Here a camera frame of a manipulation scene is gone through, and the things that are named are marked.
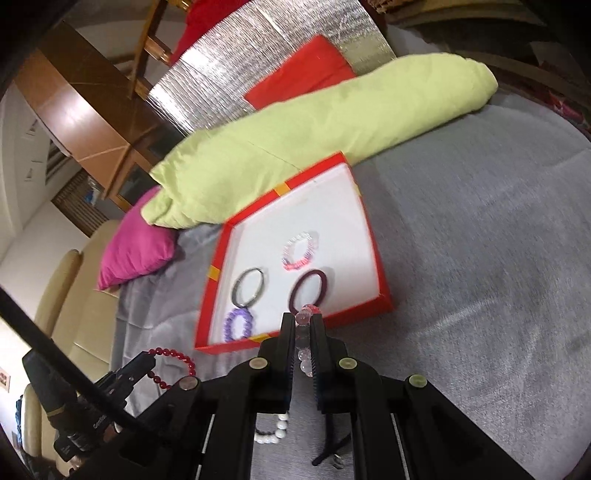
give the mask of red beaded bracelet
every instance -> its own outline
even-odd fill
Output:
[[[150,355],[164,355],[164,356],[172,356],[178,358],[181,362],[185,362],[189,366],[189,375],[194,377],[195,373],[195,362],[191,360],[191,357],[185,355],[182,352],[177,352],[176,350],[168,350],[167,348],[151,348],[148,350]],[[162,381],[162,379],[154,373],[154,370],[150,370],[148,372],[148,378],[151,378],[155,384],[159,385],[162,390],[169,390],[172,385],[168,385],[166,382]]]

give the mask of lime green cushion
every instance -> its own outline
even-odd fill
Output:
[[[142,216],[172,228],[223,223],[335,152],[355,165],[481,108],[496,88],[485,65],[456,55],[395,59],[362,77],[196,131],[152,170],[163,188]]]

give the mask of maroon bangle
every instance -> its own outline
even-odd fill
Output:
[[[316,301],[314,302],[309,302],[312,305],[315,305],[317,307],[320,307],[320,304],[322,304],[322,301],[324,300],[324,297],[326,297],[326,290],[328,289],[329,286],[329,281],[328,278],[326,277],[326,273],[324,273],[322,270],[310,270],[306,273],[304,273],[300,279],[295,282],[294,288],[291,291],[290,294],[290,302],[289,302],[289,309],[290,312],[295,315],[297,314],[297,310],[296,307],[294,307],[294,302],[296,301],[296,294],[298,292],[298,290],[300,289],[301,285],[304,283],[304,280],[307,279],[308,277],[311,277],[312,275],[318,275],[320,277],[320,293],[318,294],[318,298],[316,299]]]

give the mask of gray bed sheet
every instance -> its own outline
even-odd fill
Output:
[[[563,478],[591,442],[589,146],[545,107],[497,93],[354,168],[397,308],[330,333],[380,374],[426,375],[539,480]],[[163,346],[191,352],[207,380],[256,354],[191,351],[219,231],[182,232],[168,267],[123,287],[113,368]],[[184,374],[163,357],[157,371]],[[159,394],[142,380],[130,411]],[[255,444],[253,479],[353,478],[350,454],[341,471],[310,465],[324,426],[300,371],[289,428]]]

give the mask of silver bangle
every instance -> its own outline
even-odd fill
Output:
[[[259,283],[258,289],[256,290],[255,294],[246,302],[238,303],[238,289],[244,278],[251,272],[259,272],[261,274],[261,282]],[[260,268],[249,268],[240,274],[240,276],[234,282],[234,286],[232,287],[232,303],[239,309],[247,309],[252,307],[259,297],[262,294],[263,289],[265,288],[265,274],[262,272]]]

